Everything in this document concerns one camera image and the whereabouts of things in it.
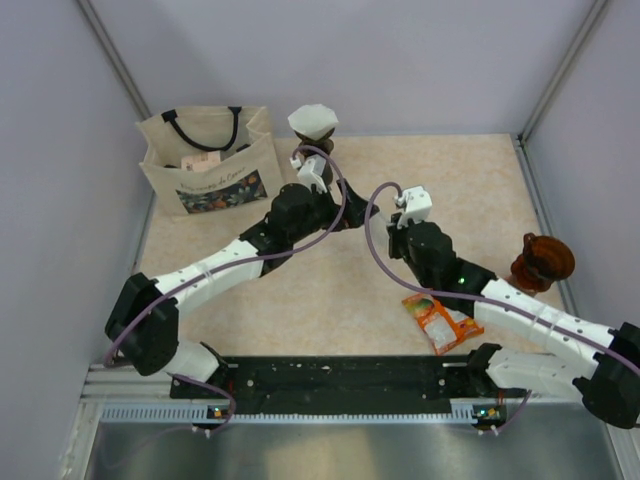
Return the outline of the white paper coffee filters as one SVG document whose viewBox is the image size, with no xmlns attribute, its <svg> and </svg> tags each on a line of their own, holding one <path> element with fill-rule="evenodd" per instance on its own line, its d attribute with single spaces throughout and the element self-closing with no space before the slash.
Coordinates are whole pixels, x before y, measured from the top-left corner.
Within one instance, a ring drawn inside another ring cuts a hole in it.
<svg viewBox="0 0 640 480">
<path fill-rule="evenodd" d="M 378 211 L 370 216 L 369 230 L 374 242 L 384 243 L 388 240 L 388 224 L 389 218 L 382 211 Z"/>
</svg>

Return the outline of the olive green coffee dripper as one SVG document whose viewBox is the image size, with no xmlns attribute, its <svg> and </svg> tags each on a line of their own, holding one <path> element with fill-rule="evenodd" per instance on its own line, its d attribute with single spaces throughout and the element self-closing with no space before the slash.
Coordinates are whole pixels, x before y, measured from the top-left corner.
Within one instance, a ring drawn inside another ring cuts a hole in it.
<svg viewBox="0 0 640 480">
<path fill-rule="evenodd" d="M 313 139 L 308 136 L 303 135 L 302 133 L 295 131 L 295 135 L 300 139 L 300 146 L 312 146 L 316 147 L 326 154 L 331 154 L 334 149 L 334 141 L 331 139 L 335 129 L 329 130 L 319 139 Z"/>
</svg>

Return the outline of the brown coffee dripper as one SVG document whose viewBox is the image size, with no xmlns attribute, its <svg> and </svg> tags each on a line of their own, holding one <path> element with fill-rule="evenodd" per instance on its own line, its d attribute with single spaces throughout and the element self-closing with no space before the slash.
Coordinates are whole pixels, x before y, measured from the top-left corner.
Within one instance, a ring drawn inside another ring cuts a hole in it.
<svg viewBox="0 0 640 480">
<path fill-rule="evenodd" d="M 575 270 L 575 257 L 561 240 L 527 233 L 522 252 L 510 267 L 507 282 L 529 294 L 546 292 L 554 282 L 566 280 Z"/>
</svg>

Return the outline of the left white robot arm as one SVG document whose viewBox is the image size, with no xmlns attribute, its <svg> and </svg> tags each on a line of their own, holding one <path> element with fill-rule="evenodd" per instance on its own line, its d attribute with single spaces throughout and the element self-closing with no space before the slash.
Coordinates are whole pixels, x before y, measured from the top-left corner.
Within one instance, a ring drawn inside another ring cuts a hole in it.
<svg viewBox="0 0 640 480">
<path fill-rule="evenodd" d="M 227 382 L 222 360 L 212 348 L 180 339 L 181 320 L 221 293 L 279 268 L 305 238 L 361 227 L 366 200 L 347 181 L 339 185 L 343 199 L 335 203 L 328 192 L 287 184 L 259 222 L 218 252 L 170 274 L 129 277 L 105 326 L 109 353 L 122 354 L 141 376 L 188 376 L 203 395 L 220 394 Z"/>
</svg>

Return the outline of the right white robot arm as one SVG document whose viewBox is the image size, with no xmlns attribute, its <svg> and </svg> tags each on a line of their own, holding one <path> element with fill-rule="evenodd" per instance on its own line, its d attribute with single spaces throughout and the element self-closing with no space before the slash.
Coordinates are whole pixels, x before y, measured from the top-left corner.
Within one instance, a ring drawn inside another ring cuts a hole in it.
<svg viewBox="0 0 640 480">
<path fill-rule="evenodd" d="M 401 259 L 428 295 L 475 321 L 506 328 L 542 348 L 524 354 L 487 344 L 469 358 L 466 380 L 476 394 L 526 389 L 579 401 L 599 420 L 639 425 L 639 329 L 591 323 L 530 297 L 494 272 L 456 255 L 433 222 L 386 226 L 389 256 Z"/>
</svg>

